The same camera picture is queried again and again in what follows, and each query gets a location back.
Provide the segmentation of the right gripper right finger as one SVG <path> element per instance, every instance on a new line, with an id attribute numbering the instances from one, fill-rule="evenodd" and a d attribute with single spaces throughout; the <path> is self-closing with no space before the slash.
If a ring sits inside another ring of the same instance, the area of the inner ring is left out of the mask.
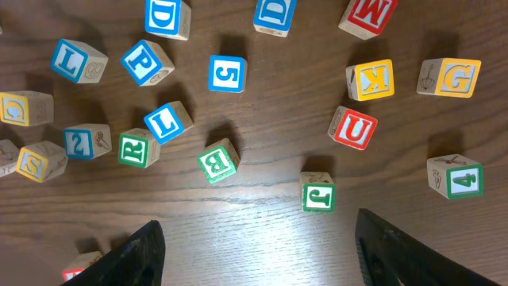
<path id="1" fill-rule="evenodd" d="M 498 286 L 366 208 L 357 214 L 355 243 L 362 279 L 369 286 Z"/>

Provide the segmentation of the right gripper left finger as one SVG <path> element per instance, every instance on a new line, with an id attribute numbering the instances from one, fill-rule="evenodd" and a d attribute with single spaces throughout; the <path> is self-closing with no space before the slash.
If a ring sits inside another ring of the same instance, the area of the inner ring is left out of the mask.
<path id="1" fill-rule="evenodd" d="M 62 286 L 160 286 L 165 253 L 163 229 L 152 220 Z"/>

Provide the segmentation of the red A block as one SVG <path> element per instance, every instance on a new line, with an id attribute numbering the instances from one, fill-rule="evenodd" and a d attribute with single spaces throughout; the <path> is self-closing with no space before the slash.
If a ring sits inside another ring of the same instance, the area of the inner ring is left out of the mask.
<path id="1" fill-rule="evenodd" d="M 71 280 L 73 277 L 80 274 L 86 268 L 94 264 L 96 261 L 102 258 L 102 253 L 100 251 L 94 251 L 89 253 L 82 253 L 77 256 L 68 266 L 66 266 L 62 271 L 63 281 L 67 282 Z"/>

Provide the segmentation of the blue 2 block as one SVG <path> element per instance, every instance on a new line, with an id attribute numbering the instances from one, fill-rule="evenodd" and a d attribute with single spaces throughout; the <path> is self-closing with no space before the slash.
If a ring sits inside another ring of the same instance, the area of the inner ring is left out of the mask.
<path id="1" fill-rule="evenodd" d="M 68 158 L 93 160 L 112 150 L 110 127 L 107 124 L 81 124 L 63 131 Z"/>

